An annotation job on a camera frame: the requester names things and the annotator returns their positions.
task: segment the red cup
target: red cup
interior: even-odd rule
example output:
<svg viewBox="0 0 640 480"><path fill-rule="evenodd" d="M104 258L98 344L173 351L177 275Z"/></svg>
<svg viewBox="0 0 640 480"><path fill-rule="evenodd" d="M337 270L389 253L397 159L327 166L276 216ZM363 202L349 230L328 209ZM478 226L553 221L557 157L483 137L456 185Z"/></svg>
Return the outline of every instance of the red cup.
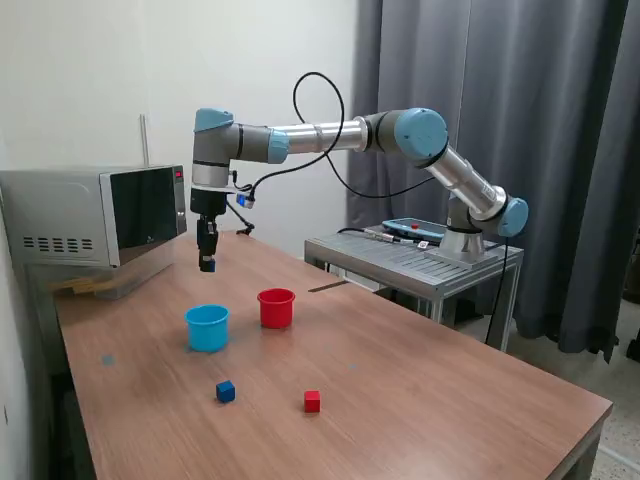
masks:
<svg viewBox="0 0 640 480"><path fill-rule="evenodd" d="M295 293L286 288L271 288L258 294L260 323L266 328L286 328L293 320Z"/></svg>

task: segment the red cube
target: red cube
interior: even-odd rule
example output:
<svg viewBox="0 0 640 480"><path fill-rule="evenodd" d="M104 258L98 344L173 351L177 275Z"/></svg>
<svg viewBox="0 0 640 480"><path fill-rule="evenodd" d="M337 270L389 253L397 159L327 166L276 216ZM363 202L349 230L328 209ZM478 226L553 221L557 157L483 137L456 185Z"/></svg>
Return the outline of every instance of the red cube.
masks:
<svg viewBox="0 0 640 480"><path fill-rule="evenodd" d="M318 413L320 411L320 392L318 390L307 390L304 392L304 412Z"/></svg>

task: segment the gray curtain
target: gray curtain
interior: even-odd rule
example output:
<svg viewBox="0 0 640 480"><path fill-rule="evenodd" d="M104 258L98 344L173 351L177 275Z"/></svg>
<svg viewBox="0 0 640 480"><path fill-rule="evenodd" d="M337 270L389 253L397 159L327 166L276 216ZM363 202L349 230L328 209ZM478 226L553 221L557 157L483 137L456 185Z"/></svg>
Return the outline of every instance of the gray curtain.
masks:
<svg viewBox="0 0 640 480"><path fill-rule="evenodd" d="M457 150L529 202L513 242L519 332L609 359L640 210L640 2L362 0L358 29L353 113L439 111ZM393 156L349 161L364 193L426 175ZM348 220L442 222L446 199L433 182L350 194Z"/></svg>

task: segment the robotic arm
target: robotic arm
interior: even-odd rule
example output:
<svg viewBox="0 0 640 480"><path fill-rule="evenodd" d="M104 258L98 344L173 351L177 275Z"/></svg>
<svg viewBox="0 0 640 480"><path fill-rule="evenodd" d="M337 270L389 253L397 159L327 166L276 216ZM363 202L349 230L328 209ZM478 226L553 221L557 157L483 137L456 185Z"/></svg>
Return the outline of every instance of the robotic arm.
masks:
<svg viewBox="0 0 640 480"><path fill-rule="evenodd" d="M231 159L282 163L289 154L323 152L335 140L339 122L260 127L235 123L216 109L196 113L193 145L191 211L198 220L200 270L215 271L218 241L216 216L226 211L226 197L237 193L251 208L246 192L228 186ZM527 203L490 184L449 145L444 119L426 108L391 110L345 121L334 150L400 153L416 168L426 169L451 192L447 233L441 255L451 261L477 262L484 255L482 232L512 237L528 217Z"/></svg>

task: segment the black cable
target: black cable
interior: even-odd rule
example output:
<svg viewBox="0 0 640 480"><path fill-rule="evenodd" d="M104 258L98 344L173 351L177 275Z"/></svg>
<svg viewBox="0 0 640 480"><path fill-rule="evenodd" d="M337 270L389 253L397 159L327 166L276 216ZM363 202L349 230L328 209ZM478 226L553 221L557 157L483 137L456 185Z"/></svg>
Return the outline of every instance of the black cable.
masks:
<svg viewBox="0 0 640 480"><path fill-rule="evenodd" d="M351 228L351 227L341 228L340 230L338 230L338 233L344 233L344 232L360 232L360 233L364 233L364 230L362 228Z"/></svg>
<svg viewBox="0 0 640 480"><path fill-rule="evenodd" d="M336 138L333 140L333 142L331 143L329 148L327 148L324 152L322 152L322 154L320 154L318 157L314 158L310 162L307 162L307 163L305 163L303 165L299 165L299 166L294 167L294 168L288 168L288 169L285 169L285 170L280 170L280 171L277 171L277 172L269 173L269 174L259 178L258 181L256 181L256 183L254 185L248 184L248 185L245 185L244 187L242 187L240 189L242 191L248 191L249 190L248 187L251 188L251 193L249 194L249 199L250 200L255 200L256 188L258 187L258 185L261 182L263 182L267 178L275 177L277 175L283 175L285 173L296 172L298 170L302 170L303 168L307 168L307 167L310 167L311 165L314 165L315 163L319 162L323 158L326 158L329 161L329 165L331 165L331 170L333 170L334 175L336 176L336 178L340 181L340 183L347 190L349 190L354 195L358 195L358 196L364 197L364 198L379 199L379 198L395 197L397 195L402 195L403 193L407 193L409 190L413 190L414 188L417 188L417 187L419 187L421 185L424 185L425 183L427 183L427 182L429 182L429 181L431 181L431 180L433 180L435 178L435 177L425 178L424 180L422 180L421 182L416 183L415 185L411 185L410 187L404 188L404 189L399 190L397 192L387 193L387 194L384 194L384 195L369 195L367 193L358 192L353 187L351 187L340 176L340 174L338 173L338 170L336 169L336 166L333 163L333 160L331 160L331 157L329 156L329 153L331 153L331 151L335 148L336 144L338 143L338 140L340 139L340 135L342 133L342 127L344 126L344 101L342 99L342 94L340 93L340 90L338 89L336 84L333 83L333 81L331 81L331 79L329 77L327 77L326 75L324 75L324 74L322 74L320 72L307 72L307 73L305 73L304 75L302 75L298 79L298 81L296 82L295 86L293 87L293 109L296 112L296 116L298 117L298 120L300 120L302 123L306 123L304 117L300 113L300 109L298 108L298 87L300 86L300 84L302 83L302 81L304 79L306 79L307 77L310 77L310 76L317 76L317 77L320 77L320 78L324 79L326 82L329 83L329 85L331 85L331 87L333 88L333 91L336 93L336 96L338 97L338 101L340 102L340 128L338 129L338 134L336 135Z"/></svg>
<svg viewBox="0 0 640 480"><path fill-rule="evenodd" d="M498 283L498 293L493 302L493 310L491 311L491 318L489 319L489 327L487 328L487 336L484 338L485 345L489 341L489 333L491 332L491 326L493 325L493 317L496 315L496 309L498 308L498 299L500 298L500 292L502 292L502 282L504 280L504 272L507 270L507 256L509 255L509 239L504 239L504 258L502 259L502 274L500 275L500 283Z"/></svg>
<svg viewBox="0 0 640 480"><path fill-rule="evenodd" d="M297 172L298 170L302 170L303 168L307 168L307 167L310 167L311 165L313 165L315 163L318 163L320 160L322 160L324 157L326 157L327 154L329 152L331 152L331 150L333 150L333 148L338 143L338 140L340 139L340 135L342 134L342 127L344 126L344 100L342 100L342 94L340 94L340 90L338 89L336 84L333 83L333 81L329 77L324 75L323 73L320 73L320 72L307 72L307 73L305 73L304 75L302 75L298 79L298 81L296 82L295 86L293 87L293 104L294 104L294 108L296 110L296 113L298 114L298 116L300 116L299 113L298 113L298 107L296 106L296 103L297 103L296 102L296 97L297 97L297 94L298 94L298 87L300 86L300 84L302 83L302 81L305 78L311 77L311 76L323 78L324 80L327 81L327 83L329 83L329 85L331 85L331 88L333 88L334 92L336 92L336 96L338 97L338 101L340 102L340 127L338 128L338 133L336 134L336 138L333 139L333 142L331 142L331 145L329 145L329 147L324 152L322 152L320 155L318 155L316 158L314 158L310 162L303 163L302 165L298 165L297 167L287 168L285 170L279 170L277 172L271 172L271 173L268 173L267 175L265 175L263 177L260 177L258 179L258 181L256 181L256 183L254 183L253 186L251 187L251 193L249 194L249 200L255 201L256 188L258 188L258 185L260 185L262 182L264 182L267 178L275 177L277 175L284 175L285 173Z"/></svg>
<svg viewBox="0 0 640 480"><path fill-rule="evenodd" d="M231 211L236 214L236 217L238 217L240 219L240 221L242 223L244 223L244 226L247 227L247 228L244 228L244 229L241 229L241 230L236 230L236 234L238 234L238 235L239 234L250 235L251 232L253 231L253 229L256 228L256 226L253 223L249 222L242 215L240 215L240 212L238 212L235 208L233 208L233 205L231 205L229 203L229 200L227 200L226 198L225 198L225 202L227 203L227 207L229 207L231 209Z"/></svg>

